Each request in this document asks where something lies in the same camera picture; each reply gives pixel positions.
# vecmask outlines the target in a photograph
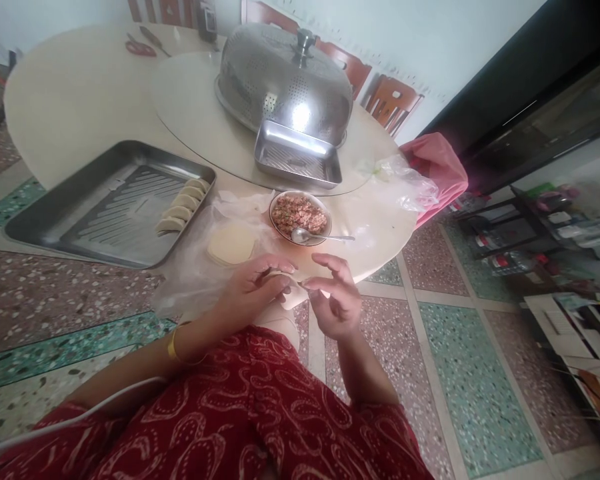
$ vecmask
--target plastic bottle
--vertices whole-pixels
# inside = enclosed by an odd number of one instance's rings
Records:
[[[547,263],[548,261],[549,259],[541,253],[530,255],[526,252],[514,250],[484,258],[482,263],[491,270],[494,277],[504,277],[529,272],[538,263]]]
[[[464,192],[449,204],[449,210],[455,215],[480,210],[489,199],[490,197],[481,197],[479,193]]]
[[[475,242],[480,250],[496,250],[505,246],[505,240],[496,230],[484,231],[475,236]]]

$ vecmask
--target raw dumpling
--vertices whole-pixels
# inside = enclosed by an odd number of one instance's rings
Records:
[[[210,184],[202,179],[191,179],[187,180],[185,187],[196,187],[206,193],[209,191]]]
[[[190,195],[178,195],[172,202],[172,207],[186,207],[192,212],[194,212],[198,205],[200,205],[200,200],[193,198]]]
[[[309,294],[307,293],[307,291],[304,290],[304,288],[302,288],[300,284],[296,282],[296,280],[294,280],[292,274],[290,273],[272,271],[265,278],[274,277],[276,275],[284,275],[286,277],[289,277],[291,280],[289,282],[289,288],[291,289],[291,293],[283,293],[283,295],[285,296],[285,301],[280,304],[282,308],[284,308],[284,310],[291,310],[293,308],[296,308],[298,305],[304,302],[304,300],[309,298]]]
[[[197,187],[183,187],[178,195],[188,195],[198,200],[202,200],[205,193]]]
[[[230,222],[218,228],[211,236],[207,254],[224,266],[235,266],[251,258],[255,235],[239,222]]]
[[[179,218],[180,220],[184,220],[185,222],[188,222],[191,219],[192,215],[193,215],[193,212],[190,209],[188,209],[186,207],[182,207],[180,205],[176,205],[175,207],[171,207],[168,210],[166,210],[162,214],[162,218],[174,217],[174,218]]]
[[[156,232],[164,231],[182,231],[185,228],[185,221],[182,219],[167,217],[158,222],[155,226]]]

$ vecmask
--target stainless steel tray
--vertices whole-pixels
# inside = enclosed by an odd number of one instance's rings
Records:
[[[162,212],[194,178],[213,188],[216,174],[150,145],[123,141],[20,212],[3,231],[12,240],[36,247],[152,269],[166,260],[204,208],[208,193],[182,232],[156,235]]]
[[[255,141],[259,170],[288,180],[332,189],[342,183],[336,148],[271,120],[260,125]]]

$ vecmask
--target woman's left hand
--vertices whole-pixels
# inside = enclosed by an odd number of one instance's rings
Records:
[[[289,278],[284,275],[264,278],[276,270],[293,273],[297,267],[289,259],[267,254],[236,268],[220,300],[210,312],[222,326],[225,336],[233,335],[252,323],[289,286]]]

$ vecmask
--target chair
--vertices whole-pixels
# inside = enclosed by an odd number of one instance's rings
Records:
[[[424,98],[404,83],[380,75],[375,91],[367,104],[367,111],[378,120],[393,138],[398,134],[406,118]]]
[[[298,24],[270,6],[253,0],[242,0],[242,23],[266,23],[296,34]]]
[[[328,57],[345,71],[353,87],[353,99],[355,100],[369,76],[371,66],[365,65],[358,57],[345,52],[330,42],[323,42],[317,39],[315,46],[326,53]]]
[[[199,0],[182,0],[181,9],[180,0],[145,0],[147,20],[150,23],[158,23],[153,7],[153,4],[157,3],[162,23],[176,25],[177,27],[197,28],[195,15],[193,14],[194,1]],[[131,10],[133,21],[142,22],[138,0],[127,0],[127,2],[129,3],[129,10]]]

